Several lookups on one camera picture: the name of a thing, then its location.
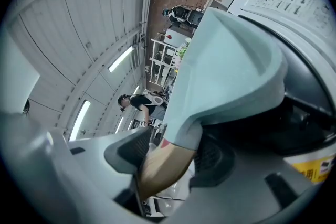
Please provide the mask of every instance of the fluorescent light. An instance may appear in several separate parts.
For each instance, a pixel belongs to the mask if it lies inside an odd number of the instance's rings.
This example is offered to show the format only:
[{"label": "fluorescent light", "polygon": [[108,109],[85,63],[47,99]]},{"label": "fluorescent light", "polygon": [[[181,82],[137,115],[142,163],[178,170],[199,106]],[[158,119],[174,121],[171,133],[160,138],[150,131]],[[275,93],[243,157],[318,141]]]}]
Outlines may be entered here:
[{"label": "fluorescent light", "polygon": [[120,120],[120,122],[119,122],[119,124],[118,124],[117,130],[116,130],[115,133],[117,133],[117,132],[119,131],[119,128],[120,128],[120,125],[121,125],[123,119],[124,119],[124,117],[121,118],[121,120]]},{"label": "fluorescent light", "polygon": [[135,94],[138,91],[138,89],[139,89],[139,85],[137,86],[133,94]]},{"label": "fluorescent light", "polygon": [[79,111],[79,114],[78,114],[78,116],[76,118],[75,125],[74,125],[74,127],[72,129],[69,141],[76,140],[76,137],[77,137],[80,125],[82,124],[82,121],[84,119],[84,116],[85,116],[86,112],[89,109],[90,104],[91,103],[89,101],[87,101],[87,100],[84,101],[84,103],[83,103],[83,105],[82,105],[82,107],[81,107],[81,109]]},{"label": "fluorescent light", "polygon": [[130,125],[128,126],[127,131],[130,129],[130,127],[131,127],[131,125],[132,125],[132,122],[133,122],[133,120],[131,120]]},{"label": "fluorescent light", "polygon": [[123,59],[126,58],[126,56],[128,54],[131,53],[131,51],[133,50],[133,47],[129,47],[110,67],[109,70],[112,73],[114,69],[116,69],[116,67],[122,62]]}]

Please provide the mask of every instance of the yellow label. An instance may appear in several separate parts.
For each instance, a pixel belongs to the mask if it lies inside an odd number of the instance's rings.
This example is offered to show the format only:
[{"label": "yellow label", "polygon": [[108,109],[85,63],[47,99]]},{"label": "yellow label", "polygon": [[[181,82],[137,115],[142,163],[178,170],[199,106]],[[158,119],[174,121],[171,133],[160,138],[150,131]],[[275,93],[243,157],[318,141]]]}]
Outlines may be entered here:
[{"label": "yellow label", "polygon": [[335,164],[335,156],[336,154],[333,154],[309,162],[294,163],[291,166],[303,173],[313,183],[320,183],[325,181],[330,173],[332,166]]}]

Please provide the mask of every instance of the person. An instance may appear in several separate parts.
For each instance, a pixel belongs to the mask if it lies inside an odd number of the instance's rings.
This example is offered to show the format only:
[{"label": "person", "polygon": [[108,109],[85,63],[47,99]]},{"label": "person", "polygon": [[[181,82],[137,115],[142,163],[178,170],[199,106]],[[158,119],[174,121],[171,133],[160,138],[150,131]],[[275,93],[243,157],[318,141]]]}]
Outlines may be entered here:
[{"label": "person", "polygon": [[184,24],[189,27],[197,28],[197,26],[189,23],[185,18],[188,12],[190,12],[190,9],[178,5],[173,7],[172,9],[165,8],[162,11],[162,15],[169,19],[169,21],[172,23],[171,26],[179,27],[181,24]]},{"label": "person", "polygon": [[166,108],[163,104],[160,106],[152,104],[152,102],[143,94],[124,94],[118,98],[118,105],[122,107],[121,111],[124,111],[124,109],[130,105],[140,111],[143,111],[145,126],[148,126],[150,117],[163,121],[166,113]]}]

